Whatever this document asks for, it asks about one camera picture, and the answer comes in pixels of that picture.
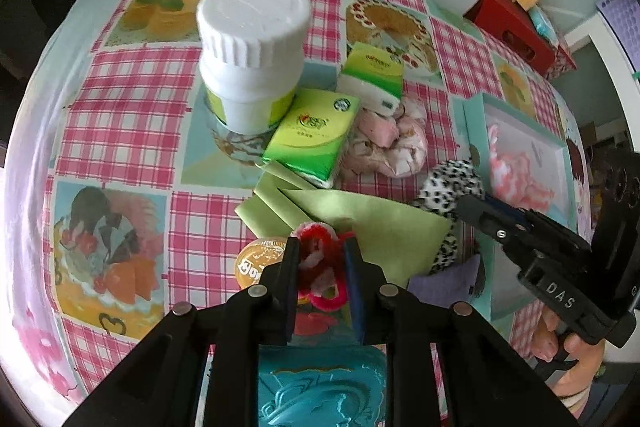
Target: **white shelf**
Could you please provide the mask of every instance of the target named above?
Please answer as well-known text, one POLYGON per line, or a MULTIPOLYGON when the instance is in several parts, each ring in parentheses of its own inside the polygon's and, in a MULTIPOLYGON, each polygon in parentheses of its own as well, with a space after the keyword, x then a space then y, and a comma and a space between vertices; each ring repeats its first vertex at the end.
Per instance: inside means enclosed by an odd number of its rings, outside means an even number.
POLYGON ((567 33, 564 38, 572 53, 589 42, 593 43, 618 92, 631 145, 635 151, 640 152, 640 86, 633 78, 635 71, 631 62, 609 24, 598 12, 567 33))

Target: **screw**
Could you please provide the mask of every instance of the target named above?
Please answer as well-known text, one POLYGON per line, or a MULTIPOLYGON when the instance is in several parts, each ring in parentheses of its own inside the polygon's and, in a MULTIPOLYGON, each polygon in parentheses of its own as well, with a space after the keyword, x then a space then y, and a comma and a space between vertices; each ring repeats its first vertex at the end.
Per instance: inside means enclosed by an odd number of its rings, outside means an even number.
POLYGON ((453 311, 456 312, 456 315, 461 315, 462 317, 468 317, 473 313, 474 309, 471 307, 469 303, 464 301, 456 302, 453 305, 453 311))
POLYGON ((263 284, 254 284, 253 286, 249 286, 249 296, 250 297, 262 297, 267 295, 267 286, 263 284))
POLYGON ((178 317, 182 317, 183 315, 186 315, 187 313, 189 313, 191 311, 191 308, 193 308, 193 305, 190 302, 185 302, 185 301, 178 302, 172 308, 172 312, 174 312, 174 315, 178 315, 178 317))
POLYGON ((398 295, 398 286, 395 284, 383 284, 378 291, 383 297, 395 297, 398 295))

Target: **white plastic bottle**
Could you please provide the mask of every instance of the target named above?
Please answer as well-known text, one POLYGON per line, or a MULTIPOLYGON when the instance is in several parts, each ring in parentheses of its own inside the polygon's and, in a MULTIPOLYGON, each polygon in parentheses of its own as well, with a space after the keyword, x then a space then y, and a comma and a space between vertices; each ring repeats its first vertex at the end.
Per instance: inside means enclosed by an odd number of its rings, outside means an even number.
POLYGON ((231 131, 278 124, 302 74, 309 0, 200 0, 200 74, 209 107, 231 131))

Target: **human hand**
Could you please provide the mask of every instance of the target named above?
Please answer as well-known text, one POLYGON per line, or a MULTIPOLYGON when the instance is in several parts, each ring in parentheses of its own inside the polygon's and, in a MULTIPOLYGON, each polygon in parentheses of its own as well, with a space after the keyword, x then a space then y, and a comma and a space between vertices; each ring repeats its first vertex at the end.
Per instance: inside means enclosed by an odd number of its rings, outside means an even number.
MULTIPOLYGON (((553 359, 558 352, 558 337, 555 331, 559 323, 560 317, 545 306, 542 310, 538 327, 531 339, 533 355, 546 362, 550 362, 553 359)), ((562 378, 551 388, 558 397, 572 396, 588 388, 602 362, 604 341, 596 344, 596 346, 591 346, 576 333, 571 333, 564 340, 564 349, 574 359, 577 359, 578 363, 565 372, 562 378)), ((570 407, 570 411, 575 417, 580 416, 588 397, 589 393, 585 393, 585 396, 570 407)))

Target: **white bottle cap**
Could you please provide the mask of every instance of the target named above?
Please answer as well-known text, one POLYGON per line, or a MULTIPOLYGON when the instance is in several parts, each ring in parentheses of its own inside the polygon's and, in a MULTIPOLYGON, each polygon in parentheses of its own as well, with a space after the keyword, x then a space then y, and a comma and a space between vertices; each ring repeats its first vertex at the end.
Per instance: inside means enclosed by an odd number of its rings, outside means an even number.
POLYGON ((305 41, 309 0, 200 0, 203 54, 239 68, 268 68, 297 54, 305 41))

